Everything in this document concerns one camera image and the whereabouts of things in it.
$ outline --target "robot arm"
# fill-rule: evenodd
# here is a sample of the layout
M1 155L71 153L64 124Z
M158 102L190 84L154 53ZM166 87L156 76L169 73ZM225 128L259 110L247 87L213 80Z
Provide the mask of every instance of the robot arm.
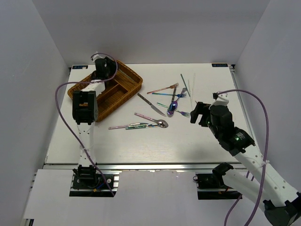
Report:
M255 147L254 140L244 130L235 127L227 104L228 95L214 95L213 104L198 102L191 112L191 123L202 115L199 125L208 127L222 148L241 162L257 181L261 180L262 167L266 165L263 193L259 208L264 211L274 226L289 226L301 216L301 194L289 185L270 165ZM227 163L213 170L213 175L221 184L233 187L248 199L256 202L259 186L242 175Z
M91 84L80 91L74 91L72 100L72 115L79 130L79 139L87 150L92 161L96 163L94 154L94 127L98 117L97 96L106 88L104 82L116 71L116 64L108 57L102 58L99 54L93 55L96 70L91 74ZM90 160L80 145L79 165L89 167Z

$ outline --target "white panel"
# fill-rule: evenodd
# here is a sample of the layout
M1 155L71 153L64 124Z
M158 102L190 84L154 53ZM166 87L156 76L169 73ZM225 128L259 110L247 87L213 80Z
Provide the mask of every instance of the white panel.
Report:
M212 67L211 64L141 64L128 65L143 78L141 93L150 102L157 102L169 106L171 97L146 94L149 91L167 87L179 83L177 93L184 88L180 73L192 84L193 74L196 74L193 92L192 107L195 100L204 103L212 103L212 93L233 89L234 84L228 67ZM88 69L72 70L69 81L79 81L88 76L95 66L89 65ZM162 92L172 94L172 89ZM236 93L229 93L229 109L233 114L235 125L247 131L240 102ZM157 106L166 113L166 108ZM190 98L181 98L178 109L190 112ZM127 125L129 123L147 122L147 120L135 116L134 113L163 119L169 127L151 129L115 129L108 127ZM78 133L76 123L72 118L72 101L65 93L62 113L70 126ZM151 109L137 95L124 103L120 108L110 114L100 123L95 124L94 148L98 163L210 163L210 162L237 162L230 153L225 151L218 143L209 128L191 124L189 118L179 113L174 116L164 117ZM79 161L79 143L67 129L63 121L59 119L51 140L48 151L47 163L73 163Z
M114 198L69 197L71 170L38 171L25 218L34 226L219 226L234 200L198 200L193 172L124 171ZM254 204L241 200L229 226L247 221ZM258 210L250 226L269 226Z
M54 122L68 68L31 0L0 2L0 219L19 225Z
M239 87L257 94L270 122L269 160L294 187L301 190L299 92L301 1L272 0L237 64ZM243 95L261 150L265 120L261 106Z
M269 0L33 0L68 65L235 63Z

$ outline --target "spoon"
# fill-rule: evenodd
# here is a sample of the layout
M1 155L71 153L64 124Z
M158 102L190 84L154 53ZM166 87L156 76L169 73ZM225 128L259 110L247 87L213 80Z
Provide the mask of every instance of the spoon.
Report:
M139 113L135 113L135 115L137 115L141 118L153 121L153 122L157 123L161 128L167 128L168 127L168 123L163 119L156 120L156 119L152 119L151 117L147 117L147 116L145 116L143 114L139 114Z
M162 107L166 107L168 108L167 106L163 105L163 104L160 104L160 103L157 103L159 106L162 106ZM175 110L175 112L178 112L180 113L181 115L187 117L187 118L190 118L190 113L189 112L181 112L181 111L178 111L178 110Z
M183 88L180 96L182 96L186 91L187 91L187 89ZM167 114L168 115L173 115L174 114L175 109L177 109L177 107L178 107L178 100L179 99L180 98L178 97L178 99L176 101L171 102L171 104L170 104L170 106L169 106L169 108L167 110Z
M174 93L173 93L173 97L171 98L171 103L173 103L174 102L174 98L175 98L175 91L176 91L176 87L174 88ZM174 112L173 111L170 111L169 113L168 113L168 109L167 109L167 115L170 115L170 116L172 116L173 114L174 114Z

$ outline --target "purple cable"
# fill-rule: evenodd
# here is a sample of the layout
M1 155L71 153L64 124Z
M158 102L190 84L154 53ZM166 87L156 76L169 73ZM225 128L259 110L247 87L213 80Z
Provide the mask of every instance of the purple cable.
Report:
M253 93L251 93L249 91L246 91L244 89L230 89L230 90L226 90L226 91L223 91L223 92L218 92L217 95L224 94L224 93L230 93L230 92L243 92L243 93L247 93L247 94L253 96L254 98L256 98L259 101L259 103L261 104L261 106L263 108L264 115L265 115L265 121L266 121L266 137L265 137L265 147L264 147L264 154L263 154L263 161L266 161L267 155L268 155L268 146L269 146L269 118L268 118L268 113L267 113L267 110L266 110L263 102L259 99L258 96L256 96L255 94L253 94ZM248 226L251 223L251 221L252 221L253 217L255 216L255 213L256 213L256 211L258 209L258 206L260 204L260 199L261 199L261 195L262 195L262 192L263 192L263 183L264 183L264 178L265 178L265 170L266 170L266 165L263 165L258 197L257 197L256 203L255 203L254 209L253 209L253 211L252 211L249 219L245 223L245 226ZM235 202L234 205L229 210L229 212L231 212L233 210L233 208L235 207L236 204L237 203Z
M105 55L105 56L107 56L107 57L112 58L111 56L109 56L109 55L107 55L107 54L105 54L105 53L95 53L95 54L92 55L92 57L95 56L95 55L97 55L97 54ZM115 77L115 75L117 74L117 71L118 71L118 63L117 63L117 61L116 61L114 58L112 58L112 59L113 59L113 60L115 61L115 63L116 63L116 71L115 71L115 73L113 74L112 77L110 77L109 79L101 80L101 81L70 81L70 82L65 82L65 83L59 85L59 86L56 88L56 90L55 90L55 105L56 105L57 111L58 111L58 113L59 113L61 119L63 120L64 124L65 124L66 127L70 130L70 132L74 135L74 137L78 140L78 142L80 143L80 145L81 145L82 148L84 149L84 151L85 151L85 153L86 153L86 155L87 155L89 161L90 161L91 164L92 164L92 165L100 172L100 174L102 175L103 180L104 180L105 184L107 185L109 191L110 191L111 194L114 196L115 194L114 194L114 192L112 191L112 189L111 189L109 183L107 182L107 180L106 180L104 174L103 174L102 171L98 168L98 166L93 162L93 160L91 159L90 155L88 154L86 148L84 147L84 144L81 142L80 138L75 134L75 132L71 129L71 127L68 125L68 123L66 122L65 118L63 117L62 112L61 112L61 109L60 109L60 106L59 106L59 104L58 104L58 100L57 100L57 93L58 93L59 89L60 89L62 86L65 86L65 85L68 85L68 84L91 84L91 83L100 83L100 82L105 82L105 81L112 80L112 79Z
M246 173L246 178L249 177L249 174L250 174L250 171L248 171ZM228 211L227 215L226 215L226 218L225 218L225 221L224 221L224 226L227 226L227 221L228 221L228 218L230 216L230 213L232 212L232 210L234 209L234 207L237 205L237 203L239 202L239 200L243 197L242 194L239 195L239 197L236 199L235 203L231 206L230 210Z

